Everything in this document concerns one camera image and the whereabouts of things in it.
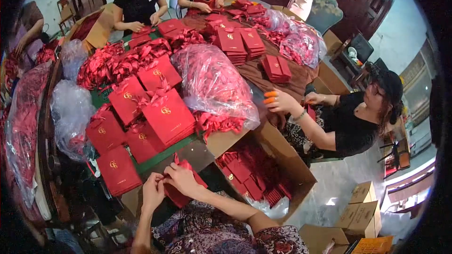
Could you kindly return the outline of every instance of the bracelet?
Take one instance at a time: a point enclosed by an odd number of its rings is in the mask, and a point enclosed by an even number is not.
[[[298,120],[301,119],[305,114],[306,114],[306,110],[304,110],[303,113],[302,113],[300,116],[298,116],[298,117],[296,117],[296,118],[293,118],[293,120],[294,120],[295,122],[298,122]]]

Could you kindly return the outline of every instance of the black cap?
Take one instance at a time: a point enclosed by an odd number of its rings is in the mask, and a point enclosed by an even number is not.
[[[385,91],[391,104],[396,105],[402,100],[403,84],[395,72],[385,69],[377,70],[374,71],[372,79]]]

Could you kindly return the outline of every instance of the patterned blouse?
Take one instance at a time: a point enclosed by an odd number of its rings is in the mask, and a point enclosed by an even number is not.
[[[153,228],[152,233],[157,243],[165,247],[165,253],[171,254],[308,254],[294,226],[267,228],[253,236],[245,223],[196,200]]]

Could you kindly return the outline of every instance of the clear plastic bag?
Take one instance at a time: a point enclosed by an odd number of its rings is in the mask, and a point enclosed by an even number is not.
[[[297,23],[291,27],[291,34],[281,40],[279,52],[299,65],[316,68],[326,54],[322,35],[313,27]]]
[[[6,157],[27,208],[34,201],[37,118],[52,61],[26,72],[17,83],[6,121]]]
[[[289,198],[284,196],[281,198],[278,203],[270,208],[270,203],[267,200],[256,201],[245,195],[246,201],[256,208],[257,210],[262,211],[265,215],[267,215],[270,219],[276,220],[284,217],[289,212]]]
[[[71,40],[61,47],[61,62],[66,80],[76,81],[80,67],[88,58],[88,52],[83,48],[82,41]]]
[[[72,160],[85,162],[86,149],[93,150],[85,135],[89,120],[96,113],[91,94],[73,81],[61,80],[53,90],[50,109],[56,146]]]
[[[216,46],[192,44],[171,57],[182,76],[185,104],[217,116],[246,118],[244,126],[259,126],[253,94],[228,57]]]
[[[289,16],[281,11],[274,9],[267,9],[264,17],[268,17],[270,31],[280,31],[283,33],[289,32],[295,25]]]

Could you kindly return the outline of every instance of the brown tablecloth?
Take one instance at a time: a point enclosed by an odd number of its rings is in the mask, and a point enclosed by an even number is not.
[[[182,22],[190,27],[195,27],[198,30],[202,30],[206,26],[206,15],[194,15],[191,17],[185,17]],[[250,27],[250,24],[243,22],[244,27]],[[279,56],[279,48],[267,40],[263,35],[260,35],[262,41],[267,48],[267,54]],[[271,91],[274,87],[284,92],[289,93],[298,102],[302,101],[303,94],[305,93],[306,85],[312,82],[319,75],[319,67],[311,69],[306,65],[298,65],[292,60],[288,60],[287,64],[292,73],[292,80],[287,84],[274,84],[268,80],[268,77],[260,65],[260,60],[255,59],[246,62],[245,65],[237,66],[239,73],[247,80],[254,83],[263,92]]]

